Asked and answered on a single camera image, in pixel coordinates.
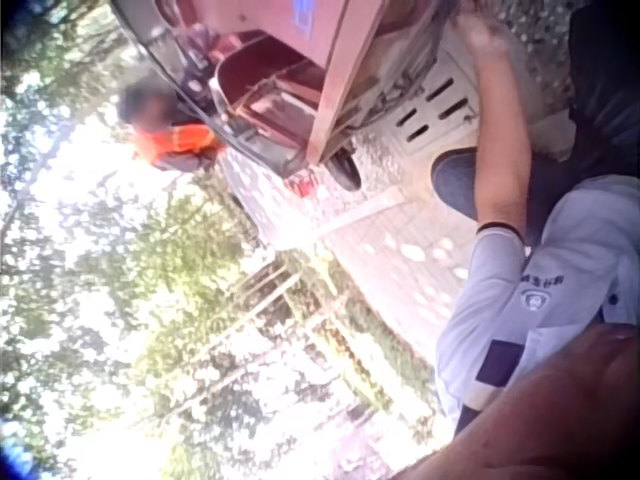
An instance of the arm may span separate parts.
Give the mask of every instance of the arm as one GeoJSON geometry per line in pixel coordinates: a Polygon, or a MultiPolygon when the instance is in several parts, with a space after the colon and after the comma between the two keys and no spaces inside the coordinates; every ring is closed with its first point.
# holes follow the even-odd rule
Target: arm
{"type": "Polygon", "coordinates": [[[524,237],[531,145],[508,44],[486,10],[484,2],[468,0],[458,18],[480,91],[475,179],[478,224],[506,223],[524,237]]]}

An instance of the person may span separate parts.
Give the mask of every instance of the person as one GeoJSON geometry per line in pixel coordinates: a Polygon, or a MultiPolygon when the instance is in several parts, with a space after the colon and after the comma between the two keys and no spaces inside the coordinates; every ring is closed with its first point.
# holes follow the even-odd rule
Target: person
{"type": "Polygon", "coordinates": [[[436,352],[455,436],[398,480],[627,478],[607,469],[628,466],[640,431],[640,57],[612,8],[571,18],[576,139],[556,162],[531,153],[487,2],[462,2],[478,147],[432,167],[436,194],[479,225],[436,352]]]}
{"type": "Polygon", "coordinates": [[[133,127],[136,155],[160,170],[210,168],[224,148],[174,91],[153,79],[143,78],[124,89],[118,115],[133,127]]]}

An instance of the short sleeve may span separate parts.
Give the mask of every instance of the short sleeve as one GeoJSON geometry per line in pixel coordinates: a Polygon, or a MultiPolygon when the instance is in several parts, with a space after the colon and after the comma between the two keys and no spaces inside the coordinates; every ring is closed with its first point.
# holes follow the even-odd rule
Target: short sleeve
{"type": "Polygon", "coordinates": [[[436,387],[454,423],[499,327],[499,315],[520,283],[525,261],[524,245],[512,231],[490,228],[478,235],[469,277],[436,347],[436,387]]]}

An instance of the orange shirt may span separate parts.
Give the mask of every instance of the orange shirt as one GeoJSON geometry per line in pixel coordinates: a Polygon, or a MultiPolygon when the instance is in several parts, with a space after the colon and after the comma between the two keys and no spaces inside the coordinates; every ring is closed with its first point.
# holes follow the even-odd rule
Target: orange shirt
{"type": "Polygon", "coordinates": [[[203,150],[222,150],[224,145],[205,125],[170,127],[162,132],[148,133],[135,130],[132,143],[136,153],[146,162],[155,165],[166,154],[199,154],[203,150]]]}

